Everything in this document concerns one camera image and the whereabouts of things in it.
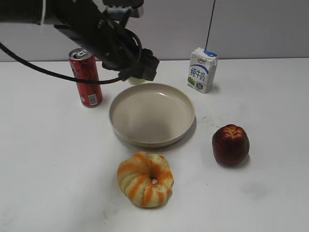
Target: red soda can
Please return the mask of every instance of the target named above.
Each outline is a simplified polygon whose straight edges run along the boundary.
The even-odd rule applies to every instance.
[[[74,49],[69,53],[74,76],[78,79],[98,81],[98,71],[94,55],[83,48]],[[82,104],[96,107],[102,100],[101,86],[96,84],[76,83]]]

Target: red apple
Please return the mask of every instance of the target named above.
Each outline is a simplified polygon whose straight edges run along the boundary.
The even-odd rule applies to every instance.
[[[234,124],[220,128],[212,137],[213,154],[219,163],[241,163],[249,153],[249,139],[243,128]]]

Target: plate rim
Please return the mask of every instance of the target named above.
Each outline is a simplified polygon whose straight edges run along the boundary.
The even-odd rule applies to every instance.
[[[172,88],[172,89],[178,91],[179,93],[183,94],[185,96],[185,98],[187,98],[187,100],[189,101],[189,103],[192,107],[193,117],[191,119],[189,127],[186,128],[186,130],[184,130],[183,133],[181,133],[179,136],[177,136],[175,138],[164,140],[164,141],[161,141],[161,142],[141,142],[141,141],[136,141],[136,140],[132,140],[132,139],[127,138],[126,136],[124,136],[122,133],[120,133],[115,128],[114,124],[112,123],[112,109],[113,109],[113,105],[115,104],[116,100],[119,99],[121,97],[121,95],[124,94],[126,91],[129,91],[130,89],[133,89],[133,88],[139,88],[140,86],[143,86],[143,85],[148,85],[148,86],[157,85],[157,86],[165,86],[165,87],[168,87],[168,88]],[[109,121],[110,121],[112,129],[115,132],[115,134],[117,135],[117,137],[121,138],[122,140],[125,140],[126,142],[128,142],[132,145],[137,145],[137,146],[141,146],[141,147],[163,147],[163,146],[170,145],[170,144],[177,142],[178,140],[182,139],[187,134],[187,132],[190,130],[190,128],[192,127],[192,125],[194,123],[195,117],[196,117],[195,107],[193,105],[192,100],[188,97],[188,95],[185,94],[183,91],[179,90],[178,88],[175,88],[175,87],[167,85],[167,84],[162,84],[162,83],[143,83],[143,84],[140,84],[140,85],[131,86],[129,88],[126,88],[123,91],[121,91],[119,94],[116,95],[116,97],[113,99],[113,101],[110,105],[110,109],[109,109]]]

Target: white wall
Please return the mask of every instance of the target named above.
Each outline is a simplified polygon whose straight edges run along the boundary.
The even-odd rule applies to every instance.
[[[189,59],[205,46],[212,1],[145,0],[144,16],[128,28],[159,59]],[[208,50],[219,58],[309,57],[308,9],[307,0],[217,0]],[[27,60],[67,60],[77,47],[52,26],[41,34],[36,25],[0,24],[0,41]]]
[[[208,50],[220,58],[309,57],[309,1],[217,0]]]
[[[95,3],[103,9],[101,0]],[[144,15],[128,28],[159,59],[188,59],[205,46],[212,0],[145,0]],[[0,41],[26,60],[67,60],[77,45],[52,26],[0,24]],[[12,60],[0,52],[0,61]]]

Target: can lid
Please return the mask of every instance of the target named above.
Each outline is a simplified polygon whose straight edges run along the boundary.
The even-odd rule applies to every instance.
[[[84,48],[77,48],[69,53],[69,58],[73,60],[85,60],[90,57],[92,57],[92,54]]]

